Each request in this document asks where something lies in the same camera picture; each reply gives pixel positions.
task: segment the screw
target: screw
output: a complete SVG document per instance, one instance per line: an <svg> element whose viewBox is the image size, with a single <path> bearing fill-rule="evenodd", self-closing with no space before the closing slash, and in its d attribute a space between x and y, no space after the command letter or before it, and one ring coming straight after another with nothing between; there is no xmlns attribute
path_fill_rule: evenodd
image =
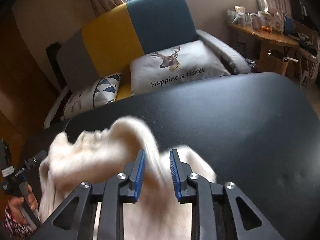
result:
<svg viewBox="0 0 320 240"><path fill-rule="evenodd" d="M84 181L80 183L83 188L88 188L90 186L90 182Z"/></svg>
<svg viewBox="0 0 320 240"><path fill-rule="evenodd" d="M125 174L125 173L123 173L123 172L120 172L120 173L118 173L118 175L117 175L117 178L118 179L125 179L127 177L127 174Z"/></svg>
<svg viewBox="0 0 320 240"><path fill-rule="evenodd" d="M227 187L228 189L233 189L233 188L235 188L235 186L236 186L236 184L234 184L234 183L231 182L231 181L228 181L228 182L226 183L226 187Z"/></svg>
<svg viewBox="0 0 320 240"><path fill-rule="evenodd" d="M199 175L196 173L190 173L188 176L190 179L198 179L199 178Z"/></svg>

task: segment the chair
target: chair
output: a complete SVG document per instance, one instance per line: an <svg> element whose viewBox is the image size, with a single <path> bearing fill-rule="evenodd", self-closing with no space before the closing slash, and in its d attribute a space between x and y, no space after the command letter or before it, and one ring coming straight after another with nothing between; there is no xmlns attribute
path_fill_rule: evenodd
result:
<svg viewBox="0 0 320 240"><path fill-rule="evenodd" d="M129 64L145 54L201 39L232 74L250 73L234 49L196 30L186 0L131 0L97 17L62 44L56 59L72 92L121 72L116 100L131 95Z"/></svg>

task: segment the black massage table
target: black massage table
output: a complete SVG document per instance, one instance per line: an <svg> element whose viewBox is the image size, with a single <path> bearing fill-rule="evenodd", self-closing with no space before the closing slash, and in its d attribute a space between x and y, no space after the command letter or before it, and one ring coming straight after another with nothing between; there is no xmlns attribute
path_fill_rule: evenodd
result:
<svg viewBox="0 0 320 240"><path fill-rule="evenodd" d="M144 120L160 150L193 148L218 183L236 183L286 240L319 239L319 121L289 79L243 74L122 99L31 137L21 160L48 150L59 132L75 142L83 130L109 128L125 115ZM40 200L37 171L28 182Z"/></svg>

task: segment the blue gripper pad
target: blue gripper pad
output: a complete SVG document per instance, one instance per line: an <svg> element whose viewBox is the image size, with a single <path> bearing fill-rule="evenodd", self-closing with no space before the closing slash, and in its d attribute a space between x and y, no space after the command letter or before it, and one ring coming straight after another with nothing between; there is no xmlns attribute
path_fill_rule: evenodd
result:
<svg viewBox="0 0 320 240"><path fill-rule="evenodd" d="M175 161L172 150L170 151L170 170L171 170L171 176L173 181L174 193L176 195L176 198L180 202L181 201L180 178L179 178L179 173L178 173L176 161Z"/></svg>
<svg viewBox="0 0 320 240"><path fill-rule="evenodd" d="M145 166L146 166L146 153L143 151L143 154L139 163L137 177L135 179L135 189L134 189L134 195L133 195L133 198L135 201L138 201L138 198L140 197Z"/></svg>

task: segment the deer print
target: deer print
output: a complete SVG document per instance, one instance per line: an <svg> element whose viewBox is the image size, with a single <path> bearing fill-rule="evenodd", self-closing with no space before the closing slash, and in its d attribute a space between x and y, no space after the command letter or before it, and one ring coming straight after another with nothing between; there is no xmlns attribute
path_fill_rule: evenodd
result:
<svg viewBox="0 0 320 240"><path fill-rule="evenodd" d="M151 53L150 55L153 57L159 57L161 59L163 59L163 62L160 65L160 68L165 68L165 67L169 67L170 71L174 71L176 68L178 68L180 66L179 61L177 60L178 57L178 52L180 51L181 47L174 47L174 53L170 56L164 56L161 55L157 52L155 53Z"/></svg>

